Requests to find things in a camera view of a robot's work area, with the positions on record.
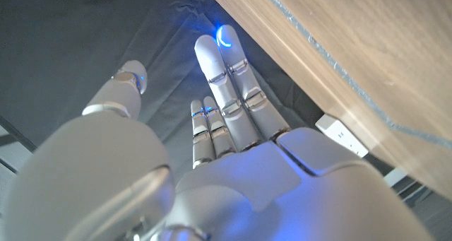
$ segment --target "wooden surface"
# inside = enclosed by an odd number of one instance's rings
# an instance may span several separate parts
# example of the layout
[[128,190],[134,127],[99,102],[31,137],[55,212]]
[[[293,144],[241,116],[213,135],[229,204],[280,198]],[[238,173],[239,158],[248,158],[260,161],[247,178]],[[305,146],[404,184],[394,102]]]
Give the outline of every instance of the wooden surface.
[[452,199],[452,0],[278,0],[292,20],[274,0],[216,1],[376,157]]

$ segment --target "white power outlet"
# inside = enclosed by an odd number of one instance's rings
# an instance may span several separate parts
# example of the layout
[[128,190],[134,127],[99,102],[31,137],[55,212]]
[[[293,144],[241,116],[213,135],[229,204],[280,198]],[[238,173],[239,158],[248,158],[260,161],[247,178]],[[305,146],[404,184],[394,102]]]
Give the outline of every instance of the white power outlet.
[[336,143],[353,153],[356,153],[361,158],[369,152],[341,121],[330,115],[324,114],[322,118],[316,122],[316,127],[327,135],[327,137],[333,139]]

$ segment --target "blue light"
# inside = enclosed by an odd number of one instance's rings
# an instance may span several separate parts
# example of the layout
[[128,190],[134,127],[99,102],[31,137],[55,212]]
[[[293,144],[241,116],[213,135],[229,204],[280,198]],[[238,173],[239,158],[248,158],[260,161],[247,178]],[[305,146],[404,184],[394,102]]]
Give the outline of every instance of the blue light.
[[231,43],[226,43],[226,42],[224,42],[222,39],[221,39],[221,31],[223,30],[223,28],[221,27],[219,30],[218,30],[218,33],[217,33],[217,44],[218,44],[218,46],[220,46],[220,43],[223,45],[223,46],[225,46],[225,47],[231,47]]

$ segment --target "gray fabric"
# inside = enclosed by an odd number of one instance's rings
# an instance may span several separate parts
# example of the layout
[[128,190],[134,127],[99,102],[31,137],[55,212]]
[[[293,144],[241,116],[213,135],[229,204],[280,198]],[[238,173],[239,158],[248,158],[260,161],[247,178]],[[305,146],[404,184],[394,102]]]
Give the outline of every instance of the gray fabric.
[[260,84],[289,125],[301,127],[304,120],[312,127],[321,116],[214,0],[0,0],[0,5],[0,116],[36,146],[80,115],[125,61],[137,59],[149,81],[138,120],[162,139],[178,180],[191,169],[190,102],[211,95],[194,43],[226,23],[236,28]]

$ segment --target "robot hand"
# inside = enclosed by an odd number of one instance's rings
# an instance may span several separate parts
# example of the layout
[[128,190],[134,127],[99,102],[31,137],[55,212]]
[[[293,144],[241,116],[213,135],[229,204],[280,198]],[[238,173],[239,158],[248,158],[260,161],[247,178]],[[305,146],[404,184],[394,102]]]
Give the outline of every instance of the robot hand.
[[218,106],[212,97],[191,102],[193,169],[257,146],[261,137],[275,140],[290,130],[261,90],[234,28],[224,25],[216,37],[203,35],[195,44]]

